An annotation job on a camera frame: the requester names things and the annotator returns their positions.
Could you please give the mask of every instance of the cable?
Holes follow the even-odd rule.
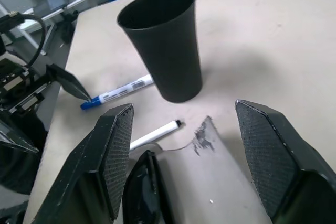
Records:
[[[44,24],[44,21],[41,18],[39,18],[39,17],[37,17],[35,15],[32,15],[32,14],[21,14],[21,16],[24,19],[31,19],[31,20],[34,20],[34,21],[38,22],[41,25],[41,27],[42,27],[42,34],[41,34],[40,44],[39,44],[38,48],[36,49],[36,52],[35,52],[33,58],[28,63],[28,66],[31,67],[34,64],[34,62],[36,61],[37,57],[40,55],[41,51],[42,51],[42,47],[43,47],[44,42],[46,40],[46,30],[47,30],[47,28],[46,28],[46,25]]]

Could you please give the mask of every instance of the cup rim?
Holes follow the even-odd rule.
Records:
[[[134,4],[136,4],[136,3],[139,2],[139,1],[143,1],[143,0],[133,0],[132,2],[128,3],[128,4],[127,4],[127,5],[126,5],[126,6],[119,12],[119,14],[118,14],[118,16],[117,16],[117,23],[118,23],[118,25],[119,25],[120,27],[122,27],[123,29],[127,29],[127,30],[139,30],[139,31],[140,31],[140,30],[153,29],[153,28],[155,28],[155,27],[157,27],[157,26],[162,26],[162,25],[164,25],[164,24],[167,24],[167,23],[169,23],[169,22],[173,22],[174,20],[178,19],[180,16],[182,16],[184,13],[186,13],[186,12],[189,10],[189,8],[195,3],[195,0],[193,0],[193,1],[191,2],[190,6],[188,6],[188,7],[186,8],[185,11],[181,12],[181,13],[178,14],[176,17],[174,17],[174,18],[172,18],[172,19],[170,19],[170,20],[168,20],[168,21],[166,21],[166,22],[163,22],[163,23],[160,23],[160,24],[157,24],[157,25],[154,25],[154,26],[144,27],[144,28],[130,28],[130,27],[126,27],[126,26],[124,26],[123,24],[121,24],[121,22],[120,22],[121,15],[123,15],[129,8],[131,8]]]

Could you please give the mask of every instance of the marker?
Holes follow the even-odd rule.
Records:
[[[91,100],[91,102],[85,102],[80,107],[82,110],[87,110],[92,107],[100,106],[106,102],[112,101],[118,97],[121,97],[123,95],[126,95],[130,92],[133,92],[135,90],[138,90],[140,88],[146,87],[150,84],[153,84],[154,81],[150,74],[147,74],[144,77],[141,77],[140,79],[133,81],[131,83],[128,83],[120,88],[117,88],[115,90],[112,90],[110,92],[106,92],[104,94],[101,94]]]
[[[166,124],[165,126],[162,126],[161,128],[158,128],[155,131],[152,131],[151,133],[147,134],[146,136],[143,136],[131,143],[130,151],[145,145],[149,144],[157,139],[159,139],[162,136],[165,136],[178,128],[180,128],[182,125],[182,122],[180,120],[175,120],[173,122],[170,122],[169,124]]]

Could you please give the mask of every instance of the blue marker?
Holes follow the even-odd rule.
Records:
[[[85,102],[80,107],[82,110],[87,110],[92,107],[100,106],[106,102],[112,101],[118,97],[121,97],[125,94],[128,94],[130,92],[133,92],[135,90],[138,90],[140,88],[146,87],[150,84],[153,84],[154,81],[150,74],[147,74],[144,77],[141,77],[140,79],[133,81],[131,83],[128,83],[120,88],[117,88],[115,90],[112,90],[110,92],[106,92],[104,94],[101,94],[91,100],[91,102]]]

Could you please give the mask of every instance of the black plastic cup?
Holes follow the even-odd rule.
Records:
[[[185,102],[200,92],[195,0],[135,0],[120,12],[118,24],[164,99]]]

